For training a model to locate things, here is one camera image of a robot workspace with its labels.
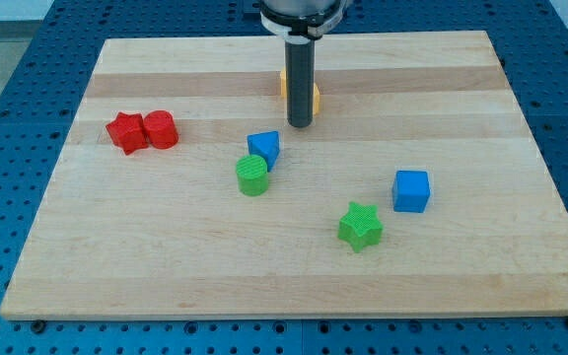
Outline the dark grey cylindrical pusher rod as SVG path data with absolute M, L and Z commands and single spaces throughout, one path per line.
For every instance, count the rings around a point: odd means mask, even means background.
M 313 121 L 315 43 L 285 44 L 287 119 L 296 128 Z

